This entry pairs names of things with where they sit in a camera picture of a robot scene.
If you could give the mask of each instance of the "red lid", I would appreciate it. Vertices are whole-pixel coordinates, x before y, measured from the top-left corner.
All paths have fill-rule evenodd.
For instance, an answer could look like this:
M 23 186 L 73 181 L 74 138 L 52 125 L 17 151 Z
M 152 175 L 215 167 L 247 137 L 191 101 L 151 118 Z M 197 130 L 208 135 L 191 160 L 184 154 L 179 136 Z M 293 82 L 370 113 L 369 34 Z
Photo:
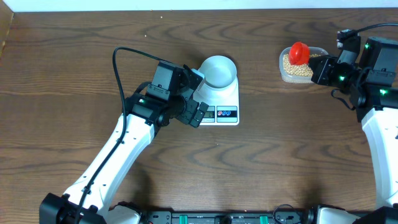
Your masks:
M 303 65 L 310 60 L 310 49 L 306 44 L 296 42 L 289 52 L 289 62 L 291 65 Z

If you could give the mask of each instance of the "white wall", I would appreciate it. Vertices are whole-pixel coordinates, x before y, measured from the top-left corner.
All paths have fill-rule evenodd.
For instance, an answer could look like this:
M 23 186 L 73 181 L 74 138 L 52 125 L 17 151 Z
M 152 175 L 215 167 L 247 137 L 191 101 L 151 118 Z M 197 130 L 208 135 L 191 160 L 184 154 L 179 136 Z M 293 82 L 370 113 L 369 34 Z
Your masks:
M 14 12 L 398 7 L 398 0 L 4 0 L 4 2 Z

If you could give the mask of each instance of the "plastic container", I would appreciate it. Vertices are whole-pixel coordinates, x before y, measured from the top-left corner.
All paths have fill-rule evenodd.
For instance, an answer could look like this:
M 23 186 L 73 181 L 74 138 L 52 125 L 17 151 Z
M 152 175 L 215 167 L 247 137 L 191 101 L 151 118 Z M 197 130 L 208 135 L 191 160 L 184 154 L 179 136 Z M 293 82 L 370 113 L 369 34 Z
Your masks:
M 289 54 L 289 51 L 292 47 L 288 47 L 285 50 L 282 51 L 282 53 L 279 56 L 279 70 L 280 74 L 282 75 L 282 79 L 285 82 L 288 83 L 313 83 L 311 82 L 311 77 L 301 77 L 297 75 L 291 75 L 288 74 L 284 70 L 284 55 Z M 328 52 L 326 50 L 323 50 L 322 48 L 319 47 L 309 47 L 310 48 L 310 54 L 318 54 L 318 55 L 327 55 Z

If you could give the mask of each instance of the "wood grain surface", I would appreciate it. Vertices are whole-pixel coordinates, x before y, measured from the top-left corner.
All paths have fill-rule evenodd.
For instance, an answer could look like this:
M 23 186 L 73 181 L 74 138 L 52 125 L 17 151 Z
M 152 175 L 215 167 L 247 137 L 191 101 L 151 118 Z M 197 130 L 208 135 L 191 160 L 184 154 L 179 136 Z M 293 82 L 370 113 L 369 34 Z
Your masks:
M 193 129 L 173 121 L 139 156 L 114 203 L 373 209 L 371 156 L 355 112 L 331 88 L 283 82 L 279 54 L 298 40 L 337 54 L 337 30 L 392 21 L 398 9 L 16 14 L 0 67 L 0 223 L 37 223 L 46 194 L 63 194 L 108 140 L 121 112 L 111 62 L 119 45 L 192 68 L 230 57 L 241 122 Z M 398 29 L 363 35 L 397 38 Z M 120 52 L 126 95 L 152 80 L 156 65 Z

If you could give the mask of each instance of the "grain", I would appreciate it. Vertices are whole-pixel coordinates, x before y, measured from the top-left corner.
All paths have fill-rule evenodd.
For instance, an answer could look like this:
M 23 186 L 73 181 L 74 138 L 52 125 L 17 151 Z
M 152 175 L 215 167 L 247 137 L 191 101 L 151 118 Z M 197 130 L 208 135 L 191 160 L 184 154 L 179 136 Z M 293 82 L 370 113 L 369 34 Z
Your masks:
M 311 54 L 310 57 L 318 57 L 320 55 Z M 284 70 L 290 75 L 296 75 L 301 77 L 311 77 L 313 72 L 307 64 L 303 65 L 291 65 L 289 62 L 289 55 L 284 55 Z

